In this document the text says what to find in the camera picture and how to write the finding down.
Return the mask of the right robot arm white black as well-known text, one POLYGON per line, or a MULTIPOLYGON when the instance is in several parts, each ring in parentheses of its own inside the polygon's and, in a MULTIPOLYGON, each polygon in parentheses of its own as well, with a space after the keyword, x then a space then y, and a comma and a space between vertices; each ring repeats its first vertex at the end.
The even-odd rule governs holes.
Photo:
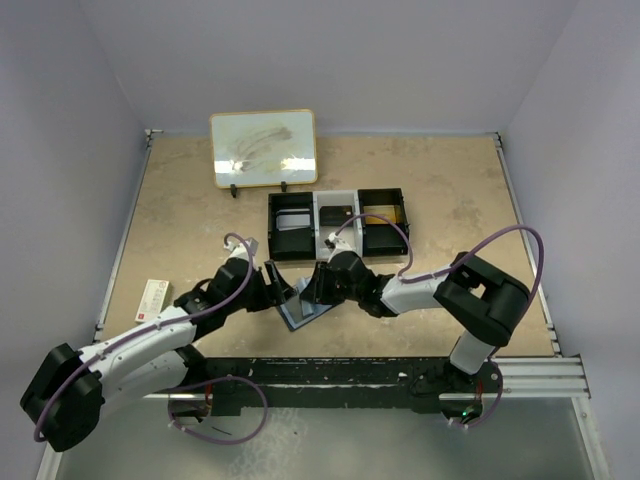
POLYGON ((457 259, 461 264, 443 275, 402 280, 397 274, 376 274, 355 252, 343 251, 316 265, 300 298, 331 306, 352 301, 375 318, 446 310, 464 333, 449 355, 445 380, 452 389, 467 391, 491 354, 509 343, 529 307, 530 290, 476 255, 461 252, 457 259))

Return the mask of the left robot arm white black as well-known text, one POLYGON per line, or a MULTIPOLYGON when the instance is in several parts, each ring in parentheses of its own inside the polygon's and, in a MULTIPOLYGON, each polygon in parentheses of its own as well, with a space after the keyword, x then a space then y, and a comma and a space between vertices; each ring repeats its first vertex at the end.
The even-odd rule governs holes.
POLYGON ((273 262, 254 267, 232 258, 156 319, 79 350, 66 343, 53 348, 20 400, 35 424, 35 440, 63 452, 126 398, 203 389, 212 375, 194 341, 238 311, 275 308, 295 293, 273 262))

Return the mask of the blue leather card holder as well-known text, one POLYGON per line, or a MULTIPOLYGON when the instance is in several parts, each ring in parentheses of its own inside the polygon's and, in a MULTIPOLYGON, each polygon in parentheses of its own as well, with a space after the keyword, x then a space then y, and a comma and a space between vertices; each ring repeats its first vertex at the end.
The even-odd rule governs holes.
POLYGON ((311 278, 300 278, 294 286, 294 295, 277 307, 281 318, 290 331, 296 331, 333 308, 332 305, 310 303, 301 299, 301 292, 309 285, 311 278))

